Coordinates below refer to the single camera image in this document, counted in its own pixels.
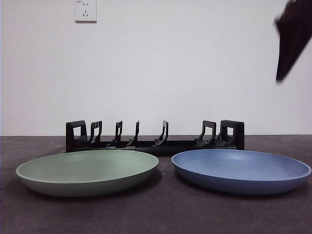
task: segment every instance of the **plate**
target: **plate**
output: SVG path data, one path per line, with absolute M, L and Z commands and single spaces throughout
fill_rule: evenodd
M 311 168 L 298 160 L 243 150 L 194 150 L 172 157 L 185 179 L 227 193 L 268 195 L 302 185 Z
M 28 188 L 45 195 L 87 197 L 115 193 L 146 180 L 158 159 L 127 150 L 82 151 L 28 161 L 16 174 Z

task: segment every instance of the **black fabric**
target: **black fabric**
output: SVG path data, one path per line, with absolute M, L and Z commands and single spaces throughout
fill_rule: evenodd
M 247 150 L 312 166 L 312 136 L 245 136 L 245 142 Z M 40 195 L 16 177 L 20 164 L 63 152 L 65 137 L 1 138 L 1 234 L 312 233 L 312 176 L 281 195 L 231 195 L 189 183 L 175 174 L 170 157 L 160 157 L 157 171 L 132 189 L 76 199 Z
M 312 36 L 312 0 L 289 1 L 275 23 L 280 34 L 276 81 L 282 81 Z

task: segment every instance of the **black dish rack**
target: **black dish rack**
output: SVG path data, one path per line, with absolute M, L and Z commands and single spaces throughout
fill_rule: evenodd
M 74 128 L 80 127 L 80 135 L 74 135 Z M 136 122 L 136 134 L 128 141 L 121 140 L 122 121 L 116 123 L 115 138 L 111 141 L 101 141 L 102 121 L 91 123 L 91 135 L 87 136 L 84 120 L 66 123 L 66 152 L 85 150 L 135 150 L 155 156 L 173 156 L 188 150 L 198 149 L 237 149 L 244 150 L 244 122 L 222 120 L 220 133 L 216 136 L 216 123 L 203 121 L 202 133 L 198 138 L 190 140 L 168 140 L 169 123 L 163 121 L 162 133 L 155 140 L 138 140 L 139 121 Z M 204 140 L 206 128 L 212 128 L 209 140 Z

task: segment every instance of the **table surface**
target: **table surface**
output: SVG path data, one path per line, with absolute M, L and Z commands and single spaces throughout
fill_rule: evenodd
M 312 136 L 245 136 L 245 147 L 312 165 Z M 280 195 L 231 195 L 189 183 L 160 157 L 132 189 L 75 199 L 40 195 L 16 177 L 20 164 L 63 152 L 63 136 L 1 137 L 2 234 L 312 233 L 312 176 Z

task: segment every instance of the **electrical outlet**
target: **electrical outlet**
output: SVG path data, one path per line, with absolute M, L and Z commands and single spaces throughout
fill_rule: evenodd
M 96 22 L 97 21 L 97 1 L 96 0 L 76 0 L 75 21 Z

